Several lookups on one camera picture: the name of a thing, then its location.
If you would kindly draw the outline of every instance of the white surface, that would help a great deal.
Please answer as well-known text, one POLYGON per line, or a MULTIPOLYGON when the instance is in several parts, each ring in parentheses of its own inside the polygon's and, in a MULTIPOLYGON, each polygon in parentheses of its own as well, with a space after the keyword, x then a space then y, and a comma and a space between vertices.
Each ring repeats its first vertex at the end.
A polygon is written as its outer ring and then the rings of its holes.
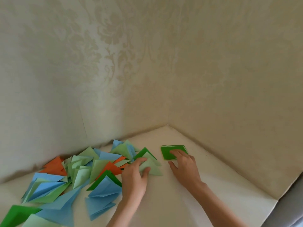
MULTIPOLYGON (((169 165, 161 155, 161 145, 185 145, 188 152, 196 158, 202 180, 250 227, 261 226, 277 202, 169 126, 129 140, 140 149, 147 147, 162 163, 161 170, 164 174, 150 175, 146 194, 132 219, 131 227, 212 226, 203 209, 172 175, 169 165)), ((102 150, 109 151, 110 148, 111 146, 107 146, 102 150)), ((4 218, 11 205, 20 203, 20 198, 31 178, 32 174, 0 185, 0 220, 4 218)), ((73 204, 75 227, 105 226, 115 212, 116 206, 90 222, 84 202, 88 194, 89 191, 83 189, 73 204)))

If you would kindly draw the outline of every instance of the hand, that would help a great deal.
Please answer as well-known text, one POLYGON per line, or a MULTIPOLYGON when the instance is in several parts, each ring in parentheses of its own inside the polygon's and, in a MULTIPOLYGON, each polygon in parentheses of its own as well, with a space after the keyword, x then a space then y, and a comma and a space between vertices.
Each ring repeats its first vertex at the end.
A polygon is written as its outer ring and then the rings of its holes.
POLYGON ((205 184, 201 181, 196 160, 193 156, 177 149, 171 150, 170 153, 176 156, 178 168, 171 161, 169 161, 169 166, 181 185, 191 192, 197 186, 205 184))
POLYGON ((147 177, 150 167, 144 169, 142 177, 139 166, 147 158, 137 158, 132 164, 126 165, 122 173, 122 202, 139 206, 146 191, 147 177))

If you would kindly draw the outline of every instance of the person's right hand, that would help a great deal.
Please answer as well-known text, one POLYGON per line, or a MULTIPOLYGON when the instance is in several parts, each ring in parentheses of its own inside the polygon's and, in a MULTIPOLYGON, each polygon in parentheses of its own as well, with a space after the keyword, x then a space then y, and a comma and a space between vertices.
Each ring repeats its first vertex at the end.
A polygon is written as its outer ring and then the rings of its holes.
POLYGON ((204 184, 201 181, 196 160, 193 156, 177 149, 171 150, 170 153, 176 156, 178 167, 171 161, 169 161, 169 166, 181 185, 191 191, 196 186, 204 184))

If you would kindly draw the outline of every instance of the dark green paper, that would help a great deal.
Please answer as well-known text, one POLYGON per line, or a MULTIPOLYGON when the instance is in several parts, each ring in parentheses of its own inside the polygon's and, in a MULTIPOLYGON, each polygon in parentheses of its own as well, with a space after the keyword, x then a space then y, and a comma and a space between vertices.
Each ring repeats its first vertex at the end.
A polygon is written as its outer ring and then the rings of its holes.
POLYGON ((29 206, 13 205, 5 218, 0 224, 0 227, 15 227, 25 222, 31 214, 40 212, 41 209, 29 206))
POLYGON ((183 145, 175 145, 175 146, 161 146, 161 152, 163 155, 163 158, 165 160, 175 160, 177 159, 176 156, 174 156, 173 154, 170 153, 171 150, 174 149, 178 149, 178 150, 182 150, 185 153, 188 154, 187 150, 185 149, 185 147, 183 145))
POLYGON ((106 170, 87 190, 94 190, 106 176, 108 176, 118 186, 122 187, 122 183, 119 181, 119 179, 117 179, 117 177, 113 175, 110 170, 106 170))
POLYGON ((144 147, 144 148, 142 149, 142 151, 140 151, 140 152, 134 157, 134 159, 142 158, 143 155, 144 155, 146 152, 150 153, 149 150, 148 150, 146 147, 144 147))

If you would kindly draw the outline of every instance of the person's left hand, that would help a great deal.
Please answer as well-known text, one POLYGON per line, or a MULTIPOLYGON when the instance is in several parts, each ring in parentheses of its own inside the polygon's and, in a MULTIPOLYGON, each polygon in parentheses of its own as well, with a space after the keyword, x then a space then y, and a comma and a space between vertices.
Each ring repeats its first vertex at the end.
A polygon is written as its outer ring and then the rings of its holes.
POLYGON ((150 167, 144 169, 142 177, 139 166, 147 158, 137 158, 132 164, 126 165, 122 173, 122 202, 139 206, 146 191, 147 177, 150 167))

